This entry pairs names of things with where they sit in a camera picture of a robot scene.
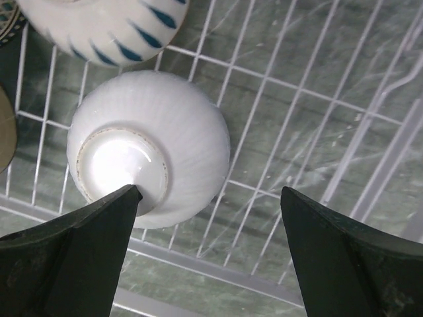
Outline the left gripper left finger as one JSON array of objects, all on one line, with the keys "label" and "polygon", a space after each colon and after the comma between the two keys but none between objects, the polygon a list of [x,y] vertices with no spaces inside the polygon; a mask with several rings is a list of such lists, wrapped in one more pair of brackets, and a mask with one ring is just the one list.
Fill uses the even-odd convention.
[{"label": "left gripper left finger", "polygon": [[1,315],[109,316],[141,199],[126,185],[1,237]]}]

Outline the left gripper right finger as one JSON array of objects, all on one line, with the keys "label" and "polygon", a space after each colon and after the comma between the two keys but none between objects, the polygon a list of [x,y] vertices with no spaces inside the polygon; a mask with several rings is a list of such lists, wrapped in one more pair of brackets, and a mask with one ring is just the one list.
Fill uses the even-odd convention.
[{"label": "left gripper right finger", "polygon": [[291,187],[280,198],[308,316],[421,316],[422,244],[333,211]]}]

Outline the brown patterned bowl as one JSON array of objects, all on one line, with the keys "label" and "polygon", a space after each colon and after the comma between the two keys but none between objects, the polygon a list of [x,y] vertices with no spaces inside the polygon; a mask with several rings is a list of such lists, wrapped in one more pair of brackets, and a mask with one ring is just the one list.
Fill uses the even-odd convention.
[{"label": "brown patterned bowl", "polygon": [[1,0],[1,47],[13,40],[26,24],[19,4],[13,0]]}]

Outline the black bowl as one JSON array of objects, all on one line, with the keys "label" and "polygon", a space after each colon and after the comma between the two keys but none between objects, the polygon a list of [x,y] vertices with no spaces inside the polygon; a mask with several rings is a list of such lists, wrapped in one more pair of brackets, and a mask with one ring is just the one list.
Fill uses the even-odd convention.
[{"label": "black bowl", "polygon": [[0,103],[0,171],[3,172],[15,155],[17,148],[17,123],[11,101],[3,88],[1,88]]}]

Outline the plain white bowl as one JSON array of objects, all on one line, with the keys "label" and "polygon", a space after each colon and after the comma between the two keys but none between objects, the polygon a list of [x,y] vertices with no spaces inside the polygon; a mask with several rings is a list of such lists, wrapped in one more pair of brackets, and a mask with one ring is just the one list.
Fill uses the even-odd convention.
[{"label": "plain white bowl", "polygon": [[91,91],[67,133],[69,173],[94,202],[125,185],[142,199],[134,226],[162,229],[206,208],[229,171],[221,110],[194,83],[162,71],[131,71]]}]

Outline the cream bowl blue base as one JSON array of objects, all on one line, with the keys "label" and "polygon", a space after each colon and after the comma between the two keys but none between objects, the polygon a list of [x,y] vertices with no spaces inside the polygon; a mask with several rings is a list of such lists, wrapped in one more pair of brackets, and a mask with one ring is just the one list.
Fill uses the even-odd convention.
[{"label": "cream bowl blue base", "polygon": [[189,8],[180,0],[20,0],[34,29],[59,50],[105,67],[127,67],[159,54]]}]

